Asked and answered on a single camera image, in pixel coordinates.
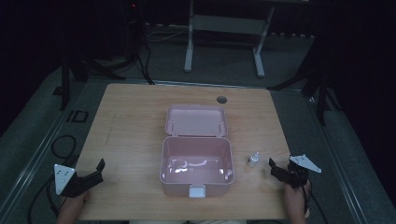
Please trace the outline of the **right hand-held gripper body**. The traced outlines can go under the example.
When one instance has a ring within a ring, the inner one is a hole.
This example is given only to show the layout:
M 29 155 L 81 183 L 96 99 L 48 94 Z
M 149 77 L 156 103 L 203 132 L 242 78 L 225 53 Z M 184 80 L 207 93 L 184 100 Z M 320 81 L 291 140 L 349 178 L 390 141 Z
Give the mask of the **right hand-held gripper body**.
M 315 165 L 305 154 L 290 156 L 289 162 L 287 169 L 282 170 L 282 182 L 291 185 L 293 189 L 307 183 L 310 171 L 322 173 L 322 169 Z

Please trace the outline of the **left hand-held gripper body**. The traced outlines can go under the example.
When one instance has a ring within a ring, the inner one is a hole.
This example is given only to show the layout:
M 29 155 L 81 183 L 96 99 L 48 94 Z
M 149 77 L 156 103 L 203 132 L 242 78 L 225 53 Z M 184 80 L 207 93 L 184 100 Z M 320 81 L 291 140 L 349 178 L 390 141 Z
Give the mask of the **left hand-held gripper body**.
M 76 198 L 93 187 L 89 178 L 78 177 L 74 168 L 54 165 L 55 193 L 60 196 Z

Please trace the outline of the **pink plastic storage box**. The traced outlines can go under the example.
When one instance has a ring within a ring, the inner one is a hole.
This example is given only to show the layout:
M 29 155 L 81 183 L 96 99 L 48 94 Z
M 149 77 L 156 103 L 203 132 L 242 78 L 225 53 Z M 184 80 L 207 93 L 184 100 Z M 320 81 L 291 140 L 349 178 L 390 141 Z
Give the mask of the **pink plastic storage box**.
M 171 105 L 165 132 L 160 169 L 164 193 L 193 199 L 226 194 L 234 171 L 224 108 Z

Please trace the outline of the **person's right hand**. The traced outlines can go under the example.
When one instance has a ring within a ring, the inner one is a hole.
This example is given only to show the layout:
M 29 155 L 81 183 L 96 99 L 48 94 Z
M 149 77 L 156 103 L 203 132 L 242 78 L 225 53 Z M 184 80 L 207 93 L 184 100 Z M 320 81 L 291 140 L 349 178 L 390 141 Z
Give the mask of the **person's right hand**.
M 300 188 L 293 188 L 289 184 L 284 184 L 284 201 L 285 202 L 303 202 L 308 199 L 311 194 L 311 182 L 308 181 Z

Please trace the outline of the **person's left hand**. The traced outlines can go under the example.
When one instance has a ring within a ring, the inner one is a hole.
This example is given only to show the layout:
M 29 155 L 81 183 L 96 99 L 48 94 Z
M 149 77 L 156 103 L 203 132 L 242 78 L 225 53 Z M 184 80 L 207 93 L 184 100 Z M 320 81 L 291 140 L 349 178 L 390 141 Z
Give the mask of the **person's left hand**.
M 69 206 L 82 206 L 85 202 L 87 202 L 90 199 L 90 192 L 87 190 L 83 192 L 81 195 L 78 195 L 75 198 L 67 197 L 64 200 L 63 203 L 63 208 L 69 207 Z

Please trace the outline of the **black metal stand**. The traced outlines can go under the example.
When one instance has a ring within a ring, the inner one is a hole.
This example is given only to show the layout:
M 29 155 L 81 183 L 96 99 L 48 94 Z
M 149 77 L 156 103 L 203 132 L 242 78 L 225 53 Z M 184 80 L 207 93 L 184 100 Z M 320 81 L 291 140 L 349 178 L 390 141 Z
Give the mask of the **black metal stand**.
M 86 67 L 92 68 L 100 75 L 112 79 L 124 80 L 124 77 L 114 74 L 110 68 L 104 67 L 94 59 L 81 53 L 67 53 L 61 64 L 61 86 L 56 87 L 53 94 L 62 97 L 60 110 L 66 109 L 70 101 L 70 73 L 73 73 L 77 81 L 86 81 L 88 73 Z
M 332 44 L 317 36 L 306 53 L 296 75 L 280 84 L 268 87 L 268 90 L 280 91 L 305 79 L 306 82 L 302 88 L 302 94 L 304 97 L 313 97 L 316 92 L 318 93 L 316 116 L 319 123 L 324 125 L 327 89 L 334 59 Z

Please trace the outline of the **white metal desk frame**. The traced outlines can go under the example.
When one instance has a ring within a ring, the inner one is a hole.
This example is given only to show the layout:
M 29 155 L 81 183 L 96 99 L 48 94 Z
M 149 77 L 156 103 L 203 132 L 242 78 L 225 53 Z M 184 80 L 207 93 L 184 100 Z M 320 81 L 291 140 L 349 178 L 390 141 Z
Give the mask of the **white metal desk frame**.
M 260 40 L 259 43 L 252 49 L 252 55 L 257 76 L 264 77 L 265 72 L 262 63 L 261 52 L 273 15 L 275 13 L 275 8 L 269 7 L 264 20 L 240 19 L 196 14 L 194 12 L 194 1 L 195 0 L 189 0 L 188 45 L 185 55 L 184 71 L 191 71 L 193 60 L 193 32 L 198 30 L 243 35 L 258 35 Z

